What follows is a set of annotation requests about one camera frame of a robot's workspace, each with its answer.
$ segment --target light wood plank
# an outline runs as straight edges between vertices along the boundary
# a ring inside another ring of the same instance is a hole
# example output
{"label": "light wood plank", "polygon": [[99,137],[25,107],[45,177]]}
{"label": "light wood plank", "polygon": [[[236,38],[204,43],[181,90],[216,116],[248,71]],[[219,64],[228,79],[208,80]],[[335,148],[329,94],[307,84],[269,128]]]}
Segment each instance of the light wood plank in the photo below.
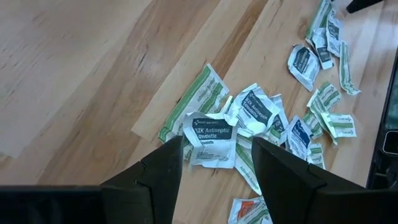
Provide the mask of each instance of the light wood plank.
{"label": "light wood plank", "polygon": [[0,26],[3,152],[21,153],[148,3],[10,3]]}
{"label": "light wood plank", "polygon": [[[235,30],[236,35],[243,34],[243,37],[247,36],[247,34],[244,35],[244,31],[247,30],[245,26],[248,26],[250,31],[252,27],[250,24],[253,23],[252,20],[254,22],[257,20],[256,18],[252,19],[253,11],[260,11],[262,9],[261,5],[258,5],[257,2],[264,5],[266,1],[220,1],[198,35],[186,49],[170,74],[167,75],[157,93],[132,127],[132,131],[148,141],[158,142],[157,133],[164,125],[167,116],[171,113],[186,89],[195,80],[196,75],[201,72],[203,66],[207,62],[213,62],[218,52],[225,45],[227,46],[225,48],[227,52],[221,52],[222,57],[220,58],[225,60],[227,57],[232,56],[232,59],[234,59],[236,53],[231,54],[230,51],[240,49],[239,44],[234,45],[235,43],[240,43],[240,41],[236,40],[236,38],[230,39],[230,37],[234,35]],[[218,60],[220,62],[217,64],[220,64],[221,68],[223,62],[220,59]]]}

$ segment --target wooden table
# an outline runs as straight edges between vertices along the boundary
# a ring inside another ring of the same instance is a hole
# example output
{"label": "wooden table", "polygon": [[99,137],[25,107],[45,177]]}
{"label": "wooden table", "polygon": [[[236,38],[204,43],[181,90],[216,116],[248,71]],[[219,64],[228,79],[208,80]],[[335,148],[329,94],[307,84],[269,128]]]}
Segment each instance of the wooden table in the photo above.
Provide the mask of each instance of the wooden table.
{"label": "wooden table", "polygon": [[[349,1],[336,0],[338,9]],[[98,184],[158,145],[157,132],[204,64],[231,94],[257,82],[282,94],[289,119],[308,92],[287,70],[318,0],[33,0],[0,3],[2,184]],[[365,185],[398,46],[398,2],[338,13],[362,93],[333,111],[357,138],[328,137],[326,168]],[[336,66],[315,87],[338,83]],[[236,170],[184,169],[175,223],[226,223],[232,199],[254,197]]]}

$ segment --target white packet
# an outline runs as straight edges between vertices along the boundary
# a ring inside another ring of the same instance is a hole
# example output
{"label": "white packet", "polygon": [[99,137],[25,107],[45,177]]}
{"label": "white packet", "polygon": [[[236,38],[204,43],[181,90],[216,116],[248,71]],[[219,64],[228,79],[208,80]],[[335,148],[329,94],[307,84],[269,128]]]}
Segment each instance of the white packet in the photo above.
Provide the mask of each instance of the white packet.
{"label": "white packet", "polygon": [[266,132],[279,111],[280,109],[255,83],[237,95],[229,107],[228,114],[233,119],[239,119],[238,134],[250,138]]}
{"label": "white packet", "polygon": [[353,138],[356,137],[354,119],[349,114],[322,113],[331,134],[334,138]]}
{"label": "white packet", "polygon": [[[233,99],[232,96],[228,97],[228,99],[227,99],[223,109],[221,109],[220,113],[226,113],[228,111],[229,106],[231,106],[232,99]],[[193,146],[186,137],[182,139],[182,148],[183,148],[183,159],[188,161],[191,158]],[[216,166],[216,165],[212,165],[213,163],[214,162],[206,162],[205,165],[207,164],[208,166]]]}
{"label": "white packet", "polygon": [[323,135],[321,125],[317,117],[311,111],[304,115],[303,121],[311,129],[312,139],[317,139]]}
{"label": "white packet", "polygon": [[341,100],[341,93],[330,82],[322,84],[318,96],[327,111],[330,111]]}
{"label": "white packet", "polygon": [[354,87],[353,81],[351,79],[351,73],[349,72],[349,47],[347,42],[342,41],[340,52],[340,86],[350,95],[357,95],[361,90]]}
{"label": "white packet", "polygon": [[328,51],[336,57],[340,57],[340,30],[343,23],[335,18],[335,14],[334,10],[329,13],[328,21],[326,22],[326,39],[328,40]]}
{"label": "white packet", "polygon": [[321,63],[322,69],[329,69],[335,65],[333,57],[331,57],[328,51],[328,42],[326,39],[326,29],[316,28],[313,31],[312,42],[314,44],[314,49],[318,55],[319,61]]}
{"label": "white packet", "polygon": [[246,137],[238,134],[238,136],[236,138],[236,143],[238,143],[240,146],[242,146],[246,149],[251,149],[251,145],[253,143],[253,137],[246,138]]}
{"label": "white packet", "polygon": [[254,171],[254,164],[251,157],[251,148],[247,149],[239,144],[236,145],[235,168],[243,176],[253,191],[255,191],[255,193],[258,195],[261,195],[259,182],[257,181],[256,173]]}
{"label": "white packet", "polygon": [[266,218],[262,218],[261,224],[272,224],[272,223],[268,221]]}
{"label": "white packet", "polygon": [[[187,113],[199,111],[204,114],[219,112],[229,93],[224,81],[217,75],[210,64],[205,65],[201,74],[191,84],[159,131],[158,138],[162,143],[182,135],[182,123]],[[193,149],[191,144],[184,144],[184,158],[189,158]]]}
{"label": "white packet", "polygon": [[326,169],[325,161],[323,159],[322,144],[311,144],[309,152],[310,155],[307,157],[307,162],[314,164],[322,169]]}
{"label": "white packet", "polygon": [[190,164],[208,168],[232,169],[238,119],[227,114],[188,113],[183,121],[183,131],[193,146]]}
{"label": "white packet", "polygon": [[287,61],[291,74],[308,90],[313,90],[313,83],[320,69],[318,57],[302,44],[295,45]]}
{"label": "white packet", "polygon": [[287,140],[293,155],[306,160],[307,152],[311,144],[310,128],[296,115],[289,125]]}
{"label": "white packet", "polygon": [[271,216],[263,197],[252,199],[234,198],[228,224],[261,224],[263,218],[271,221]]}
{"label": "white packet", "polygon": [[319,97],[319,90],[315,90],[315,93],[311,96],[310,100],[307,103],[307,107],[310,108],[310,111],[314,114],[314,116],[317,118],[320,126],[330,135],[331,140],[333,141],[333,144],[337,146],[337,141],[335,137],[331,134],[328,126],[325,123],[325,120],[323,119],[322,113],[324,115],[329,114],[328,110],[325,108],[325,105],[323,105],[320,97]]}
{"label": "white packet", "polygon": [[308,27],[305,34],[305,40],[313,47],[312,36],[313,31],[319,27],[326,27],[328,15],[333,9],[330,0],[321,0],[318,6],[318,10],[315,13],[311,25]]}
{"label": "white packet", "polygon": [[280,109],[278,115],[275,117],[274,121],[272,122],[272,126],[264,135],[264,139],[268,140],[269,142],[280,146],[287,139],[287,127],[289,126],[289,122],[287,121],[284,104],[282,102],[281,94],[272,96],[270,98],[272,102],[277,105]]}

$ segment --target blue label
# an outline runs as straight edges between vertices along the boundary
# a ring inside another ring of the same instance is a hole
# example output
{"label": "blue label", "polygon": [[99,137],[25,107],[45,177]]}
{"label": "blue label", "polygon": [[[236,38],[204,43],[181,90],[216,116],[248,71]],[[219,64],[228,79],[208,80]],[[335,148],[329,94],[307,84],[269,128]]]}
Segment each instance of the blue label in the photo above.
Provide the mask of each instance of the blue label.
{"label": "blue label", "polygon": [[297,122],[294,124],[292,132],[298,136],[303,145],[308,148],[308,145],[311,143],[311,139],[304,131],[300,120],[297,120]]}

